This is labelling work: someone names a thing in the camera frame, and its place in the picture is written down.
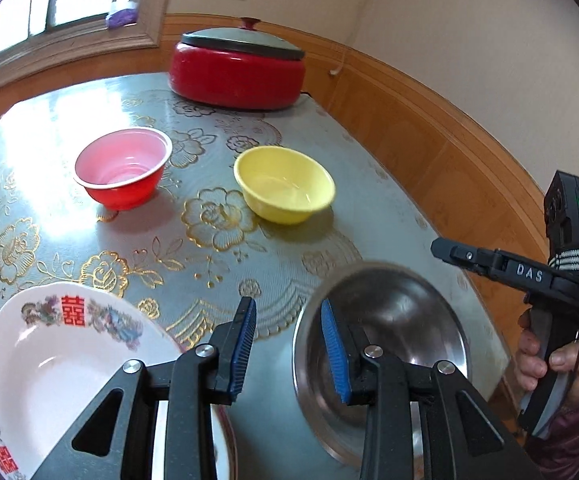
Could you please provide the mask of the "person's right hand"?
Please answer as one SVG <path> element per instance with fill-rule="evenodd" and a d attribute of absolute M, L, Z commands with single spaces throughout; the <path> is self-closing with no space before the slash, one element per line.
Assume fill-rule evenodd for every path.
<path fill-rule="evenodd" d="M 574 373 L 574 379 L 569 388 L 565 404 L 569 408 L 579 405 L 579 344 L 571 342 L 565 347 L 552 352 L 547 361 L 539 356 L 539 338 L 530 329 L 529 311 L 518 318 L 518 325 L 523 331 L 518 339 L 515 353 L 514 375 L 526 392 L 536 389 L 539 380 L 548 370 L 555 373 Z"/>

